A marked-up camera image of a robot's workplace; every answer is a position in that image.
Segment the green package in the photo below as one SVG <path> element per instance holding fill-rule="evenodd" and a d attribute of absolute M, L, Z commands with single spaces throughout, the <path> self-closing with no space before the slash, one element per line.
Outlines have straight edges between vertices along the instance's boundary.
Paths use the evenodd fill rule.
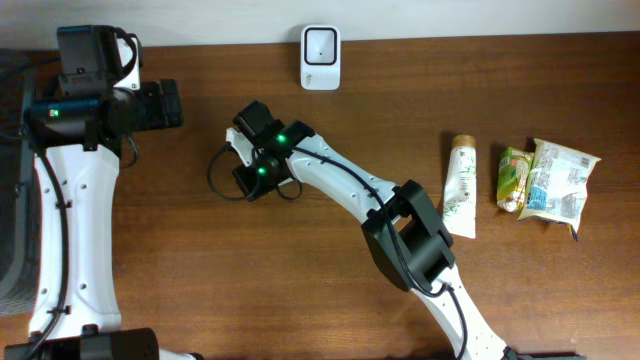
<path fill-rule="evenodd" d="M 524 206 L 527 176 L 533 154 L 508 147 L 500 155 L 498 168 L 498 206 L 514 212 Z"/>

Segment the wooden cap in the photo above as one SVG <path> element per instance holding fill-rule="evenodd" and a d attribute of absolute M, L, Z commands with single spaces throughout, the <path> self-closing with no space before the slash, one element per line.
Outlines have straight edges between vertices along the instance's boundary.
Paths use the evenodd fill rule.
<path fill-rule="evenodd" d="M 457 148 L 458 146 L 469 146 L 472 148 L 476 148 L 476 138 L 471 135 L 458 135 L 453 138 L 453 148 Z"/>

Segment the wooden table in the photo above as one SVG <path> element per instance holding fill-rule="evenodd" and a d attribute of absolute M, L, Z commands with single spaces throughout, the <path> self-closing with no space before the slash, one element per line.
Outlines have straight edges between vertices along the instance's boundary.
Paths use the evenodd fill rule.
<path fill-rule="evenodd" d="M 358 223 L 322 193 L 225 202 L 205 181 L 253 99 L 341 154 L 439 203 L 454 134 L 478 141 L 477 239 L 453 252 L 487 322 L 523 352 L 640 354 L 640 33 L 348 42 L 342 83 L 305 91 L 295 44 L 149 48 L 146 80 L 179 82 L 185 126 L 139 134 L 113 204 L 123 328 L 209 358 L 384 358 L 448 351 L 431 314 L 376 269 Z M 43 74 L 52 74 L 43 69 Z M 495 205 L 505 145 L 539 137 L 602 158 L 580 241 Z M 228 157 L 214 180 L 236 191 Z M 30 315 L 0 319 L 0 346 Z"/>

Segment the white bottle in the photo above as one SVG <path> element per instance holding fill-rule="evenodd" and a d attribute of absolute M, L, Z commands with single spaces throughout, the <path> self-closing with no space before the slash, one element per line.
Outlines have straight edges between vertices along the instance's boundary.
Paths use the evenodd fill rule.
<path fill-rule="evenodd" d="M 449 171 L 444 187 L 442 220 L 450 233 L 476 237 L 476 139 L 453 138 Z"/>

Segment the brown tabletop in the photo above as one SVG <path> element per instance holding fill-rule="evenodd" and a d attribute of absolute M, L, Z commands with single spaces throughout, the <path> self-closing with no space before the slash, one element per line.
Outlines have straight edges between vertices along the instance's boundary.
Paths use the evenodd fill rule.
<path fill-rule="evenodd" d="M 301 88 L 295 44 L 146 49 L 144 80 L 179 82 L 185 125 L 137 135 L 141 158 L 116 185 L 123 329 L 151 327 L 161 347 L 209 358 L 450 348 L 421 302 L 377 270 L 358 222 L 319 191 L 254 203 L 209 191 L 205 169 L 225 128 L 259 99 L 365 170 L 418 181 L 436 204 L 452 136 L 475 136 L 477 238 L 455 237 L 452 250 L 487 322 L 523 352 L 637 359 L 639 44 L 640 33 L 347 42 L 341 86 L 328 92 Z M 602 158 L 578 242 L 563 226 L 517 223 L 495 205 L 499 152 L 531 137 Z M 217 165 L 222 190 L 237 191 L 237 164 Z M 0 346 L 23 342 L 29 318 L 0 319 Z"/>

